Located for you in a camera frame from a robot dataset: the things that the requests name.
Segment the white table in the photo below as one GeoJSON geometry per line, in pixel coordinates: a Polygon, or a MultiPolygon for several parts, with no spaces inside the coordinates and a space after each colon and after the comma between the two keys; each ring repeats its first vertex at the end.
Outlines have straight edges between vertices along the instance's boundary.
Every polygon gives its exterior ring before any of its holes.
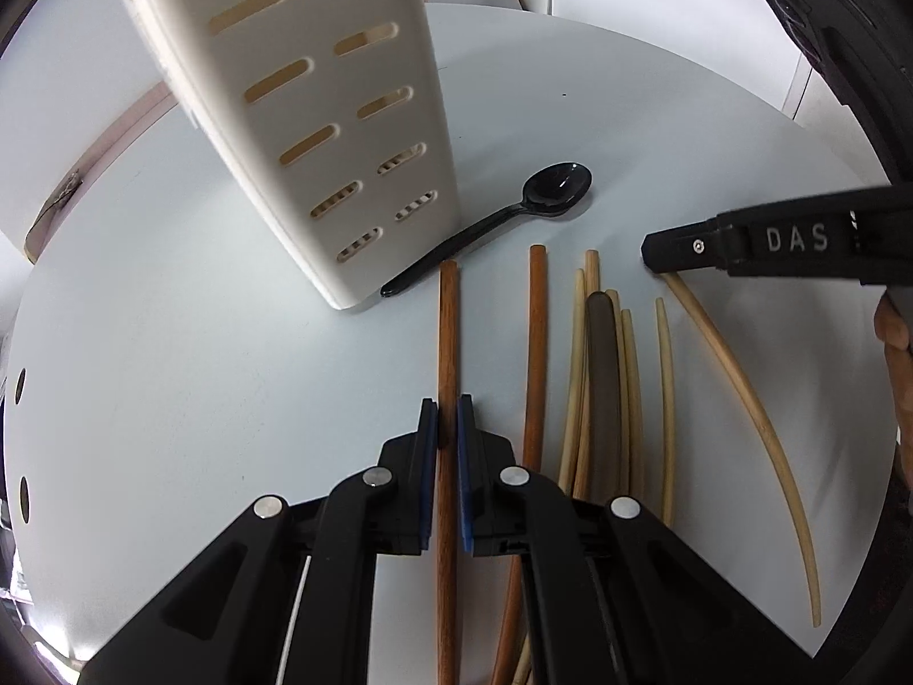
{"type": "MultiPolygon", "coordinates": [[[[743,361],[805,499],[825,625],[811,628],[798,545],[770,462],[677,302],[645,273],[646,233],[750,203],[852,187],[832,154],[773,108],[644,43],[512,10],[429,6],[464,218],[519,198],[539,168],[595,176],[565,221],[528,221],[461,260],[463,389],[482,428],[522,434],[527,250],[550,251],[545,466],[567,393],[572,271],[598,248],[636,322],[649,439],[660,465],[653,301],[665,294],[677,366],[676,530],[807,650],[820,646],[871,541],[894,420],[854,283],[688,276],[743,361]]],[[[414,429],[433,396],[437,282],[358,313],[327,307],[205,137],[172,111],[93,186],[29,281],[6,413],[15,533],[38,627],[85,658],[248,503],[325,494],[414,429]]],[[[435,677],[434,555],[380,560],[373,682],[435,677]]],[[[487,679],[504,560],[460,565],[463,682],[487,679]]]]}

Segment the metal screw head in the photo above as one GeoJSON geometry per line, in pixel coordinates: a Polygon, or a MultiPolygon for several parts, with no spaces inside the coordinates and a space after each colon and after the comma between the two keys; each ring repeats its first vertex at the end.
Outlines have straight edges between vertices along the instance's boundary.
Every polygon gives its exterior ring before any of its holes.
{"type": "Polygon", "coordinates": [[[385,469],[383,466],[375,466],[362,474],[362,481],[369,487],[382,487],[393,481],[393,478],[394,475],[390,469],[385,469]]]}
{"type": "Polygon", "coordinates": [[[630,497],[619,497],[612,501],[611,509],[616,518],[632,521],[640,514],[640,503],[630,497]]]}
{"type": "Polygon", "coordinates": [[[282,500],[277,497],[261,497],[254,502],[254,515],[258,518],[275,518],[282,512],[282,500]]]}
{"type": "Polygon", "coordinates": [[[530,480],[530,473],[522,466],[508,466],[501,470],[501,481],[508,487],[522,487],[530,480]]]}

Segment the white utensil holder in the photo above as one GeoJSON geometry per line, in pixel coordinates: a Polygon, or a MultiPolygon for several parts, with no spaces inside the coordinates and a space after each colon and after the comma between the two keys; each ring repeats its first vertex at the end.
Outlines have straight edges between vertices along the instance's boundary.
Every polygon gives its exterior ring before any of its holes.
{"type": "Polygon", "coordinates": [[[422,0],[129,0],[165,78],[327,302],[458,227],[422,0]]]}

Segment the spoon bowl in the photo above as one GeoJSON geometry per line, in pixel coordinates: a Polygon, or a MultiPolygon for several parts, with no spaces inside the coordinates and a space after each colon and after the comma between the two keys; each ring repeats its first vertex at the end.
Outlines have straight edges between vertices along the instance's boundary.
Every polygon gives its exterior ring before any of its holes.
{"type": "Polygon", "coordinates": [[[563,162],[538,171],[523,184],[520,205],[533,216],[554,218],[568,212],[592,185],[592,173],[577,162],[563,162]]]}

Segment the person's hand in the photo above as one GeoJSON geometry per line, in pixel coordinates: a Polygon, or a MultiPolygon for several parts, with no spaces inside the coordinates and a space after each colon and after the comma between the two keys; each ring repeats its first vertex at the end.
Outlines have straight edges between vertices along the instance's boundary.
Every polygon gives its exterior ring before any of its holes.
{"type": "Polygon", "coordinates": [[[913,355],[910,355],[910,328],[887,294],[875,311],[875,335],[884,343],[884,360],[894,393],[894,412],[900,425],[900,464],[907,487],[913,489],[913,355]]]}

